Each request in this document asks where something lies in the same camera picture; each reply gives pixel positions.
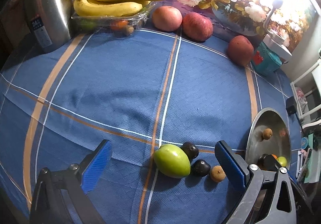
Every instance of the clear plastic box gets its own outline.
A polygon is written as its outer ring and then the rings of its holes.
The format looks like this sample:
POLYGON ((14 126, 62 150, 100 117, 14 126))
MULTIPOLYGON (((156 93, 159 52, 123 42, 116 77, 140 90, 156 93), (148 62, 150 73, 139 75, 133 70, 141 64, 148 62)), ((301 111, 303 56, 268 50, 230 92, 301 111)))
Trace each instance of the clear plastic box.
POLYGON ((143 28, 155 5, 155 2, 150 2, 133 16, 78 16, 75 13, 71 19, 79 33, 89 33, 100 29, 101 32, 111 33, 116 38, 126 38, 133 36, 143 28))

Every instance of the wall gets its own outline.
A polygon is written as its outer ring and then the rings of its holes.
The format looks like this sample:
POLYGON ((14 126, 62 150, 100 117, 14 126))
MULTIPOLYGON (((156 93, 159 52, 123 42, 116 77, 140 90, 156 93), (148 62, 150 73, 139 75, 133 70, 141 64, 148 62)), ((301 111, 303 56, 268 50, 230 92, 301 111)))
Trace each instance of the wall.
MULTIPOLYGON (((293 57, 287 63, 281 66, 281 69, 294 81, 308 70, 319 58, 319 49, 321 48, 321 9, 316 5, 317 11, 308 31, 293 51, 293 57)), ((307 75, 298 83, 303 92, 308 92, 315 87, 312 75, 307 75)))

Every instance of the kettle label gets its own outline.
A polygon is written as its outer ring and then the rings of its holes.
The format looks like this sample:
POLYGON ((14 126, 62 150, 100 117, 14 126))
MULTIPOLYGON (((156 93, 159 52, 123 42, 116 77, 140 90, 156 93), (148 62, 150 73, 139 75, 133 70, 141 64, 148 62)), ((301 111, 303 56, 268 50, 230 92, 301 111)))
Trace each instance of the kettle label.
POLYGON ((52 45, 52 41, 47 33, 45 26, 43 25, 43 22, 40 16, 37 16, 31 20, 31 26, 42 48, 52 45))

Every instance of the red apple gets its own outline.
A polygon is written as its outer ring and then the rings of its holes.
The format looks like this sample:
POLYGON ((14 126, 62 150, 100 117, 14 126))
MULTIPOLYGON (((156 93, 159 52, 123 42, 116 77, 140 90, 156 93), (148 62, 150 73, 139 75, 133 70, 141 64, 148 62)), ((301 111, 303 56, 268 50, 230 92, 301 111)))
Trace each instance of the red apple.
POLYGON ((188 37, 199 42, 206 41, 213 34, 211 20, 195 12, 184 16, 182 28, 188 37))
POLYGON ((172 6, 158 7, 151 17, 154 26, 165 32, 177 30, 182 23, 182 19, 181 12, 172 6))
POLYGON ((239 66, 246 66, 253 57, 254 48, 244 36, 235 36, 227 47, 227 55, 239 66))

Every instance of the blue gripper pad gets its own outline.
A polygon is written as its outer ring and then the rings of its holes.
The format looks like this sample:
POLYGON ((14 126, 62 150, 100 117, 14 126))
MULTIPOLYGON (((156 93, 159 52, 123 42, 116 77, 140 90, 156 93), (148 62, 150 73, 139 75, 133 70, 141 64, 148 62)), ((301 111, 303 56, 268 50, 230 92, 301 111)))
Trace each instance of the blue gripper pad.
POLYGON ((246 177, 221 143, 215 145, 215 156, 235 190, 245 191, 246 177))
POLYGON ((110 161, 113 153, 111 141, 107 141, 98 151, 96 149, 95 152, 97 154, 82 173, 81 188, 85 194, 95 188, 102 172, 110 161))

